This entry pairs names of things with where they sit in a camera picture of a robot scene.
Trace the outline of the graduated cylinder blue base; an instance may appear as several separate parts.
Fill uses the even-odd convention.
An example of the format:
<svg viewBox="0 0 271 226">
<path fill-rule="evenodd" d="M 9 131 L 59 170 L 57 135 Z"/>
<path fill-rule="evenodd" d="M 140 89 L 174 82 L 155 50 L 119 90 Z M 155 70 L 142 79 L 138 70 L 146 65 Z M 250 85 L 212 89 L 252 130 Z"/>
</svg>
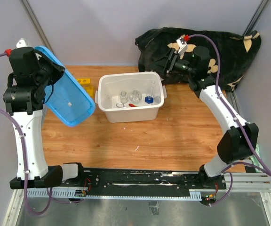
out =
<svg viewBox="0 0 271 226">
<path fill-rule="evenodd" d="M 154 99 L 153 99 L 153 91 L 154 91 L 154 84 L 155 84 L 155 81 L 151 81 L 151 88 L 150 88 L 150 91 L 149 93 L 146 95 L 145 97 L 145 103 L 147 104 L 152 104 Z"/>
</svg>

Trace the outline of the blue plastic tray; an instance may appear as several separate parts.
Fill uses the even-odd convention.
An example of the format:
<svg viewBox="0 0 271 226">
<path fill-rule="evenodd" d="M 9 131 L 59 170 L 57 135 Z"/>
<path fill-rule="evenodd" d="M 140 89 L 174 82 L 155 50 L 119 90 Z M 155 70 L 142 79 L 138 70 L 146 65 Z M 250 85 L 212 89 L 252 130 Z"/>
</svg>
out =
<svg viewBox="0 0 271 226">
<path fill-rule="evenodd" d="M 45 88 L 45 93 L 47 108 L 68 127 L 79 125 L 95 112 L 94 100 L 67 69 L 53 87 Z"/>
</svg>

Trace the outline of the glass petri dish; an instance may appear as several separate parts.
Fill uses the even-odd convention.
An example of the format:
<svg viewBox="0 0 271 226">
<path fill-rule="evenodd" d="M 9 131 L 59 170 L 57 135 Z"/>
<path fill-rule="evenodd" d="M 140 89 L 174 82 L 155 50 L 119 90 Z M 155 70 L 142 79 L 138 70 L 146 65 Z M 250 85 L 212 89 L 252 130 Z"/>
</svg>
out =
<svg viewBox="0 0 271 226">
<path fill-rule="evenodd" d="M 129 100 L 132 104 L 138 104 L 142 100 L 142 93 L 138 90 L 133 90 L 129 96 Z"/>
</svg>

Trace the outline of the white plastic bin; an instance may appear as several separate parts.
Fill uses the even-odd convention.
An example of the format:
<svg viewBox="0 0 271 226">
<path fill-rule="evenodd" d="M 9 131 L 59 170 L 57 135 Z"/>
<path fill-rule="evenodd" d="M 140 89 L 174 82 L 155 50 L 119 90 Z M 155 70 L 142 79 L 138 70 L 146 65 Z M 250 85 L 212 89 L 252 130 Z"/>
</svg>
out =
<svg viewBox="0 0 271 226">
<path fill-rule="evenodd" d="M 166 97 L 157 73 L 121 73 L 100 78 L 95 103 L 111 123 L 150 121 Z"/>
</svg>

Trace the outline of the metal crucible tongs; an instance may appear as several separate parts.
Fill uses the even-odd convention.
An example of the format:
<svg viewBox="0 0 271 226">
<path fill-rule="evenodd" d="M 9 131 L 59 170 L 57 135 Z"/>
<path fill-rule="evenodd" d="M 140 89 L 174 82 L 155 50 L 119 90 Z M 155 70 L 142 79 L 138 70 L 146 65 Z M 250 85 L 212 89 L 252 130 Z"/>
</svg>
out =
<svg viewBox="0 0 271 226">
<path fill-rule="evenodd" d="M 124 103 L 117 103 L 117 104 L 116 104 L 116 107 L 117 107 L 117 108 L 126 108 L 126 106 L 125 106 Z"/>
</svg>

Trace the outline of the small glass beaker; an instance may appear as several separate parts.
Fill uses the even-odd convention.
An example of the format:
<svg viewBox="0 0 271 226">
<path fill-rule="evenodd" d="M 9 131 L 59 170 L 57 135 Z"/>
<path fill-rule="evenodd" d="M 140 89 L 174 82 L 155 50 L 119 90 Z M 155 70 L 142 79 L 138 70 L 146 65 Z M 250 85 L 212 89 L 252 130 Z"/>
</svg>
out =
<svg viewBox="0 0 271 226">
<path fill-rule="evenodd" d="M 127 92 L 122 91 L 122 92 L 120 93 L 120 101 L 121 101 L 121 103 L 123 103 L 123 104 L 126 104 L 126 103 L 128 102 L 128 94 L 127 94 Z"/>
</svg>

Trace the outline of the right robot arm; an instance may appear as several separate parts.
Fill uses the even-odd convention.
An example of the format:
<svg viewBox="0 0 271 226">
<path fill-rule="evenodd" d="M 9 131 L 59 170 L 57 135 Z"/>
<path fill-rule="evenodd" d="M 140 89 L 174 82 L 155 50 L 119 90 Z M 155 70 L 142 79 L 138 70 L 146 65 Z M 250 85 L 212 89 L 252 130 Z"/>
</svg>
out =
<svg viewBox="0 0 271 226">
<path fill-rule="evenodd" d="M 199 169 L 198 183 L 203 188 L 210 188 L 232 164 L 252 156 L 259 132 L 256 124 L 248 123 L 238 115 L 215 85 L 214 78 L 207 73 L 209 60 L 208 48 L 198 46 L 188 61 L 171 49 L 149 66 L 159 75 L 185 75 L 190 89 L 207 105 L 221 126 L 223 137 L 217 145 L 217 155 Z"/>
</svg>

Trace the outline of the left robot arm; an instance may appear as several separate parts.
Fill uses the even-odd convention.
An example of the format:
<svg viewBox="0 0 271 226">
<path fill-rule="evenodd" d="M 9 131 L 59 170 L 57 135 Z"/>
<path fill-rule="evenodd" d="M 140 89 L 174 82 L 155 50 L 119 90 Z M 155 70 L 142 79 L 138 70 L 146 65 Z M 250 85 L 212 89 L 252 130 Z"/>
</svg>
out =
<svg viewBox="0 0 271 226">
<path fill-rule="evenodd" d="M 43 153 L 41 120 L 45 88 L 58 82 L 65 68 L 32 47 L 12 50 L 8 56 L 12 73 L 3 95 L 6 115 L 17 135 L 17 174 L 11 189 L 49 188 L 70 180 L 75 186 L 85 183 L 80 163 L 48 166 Z"/>
</svg>

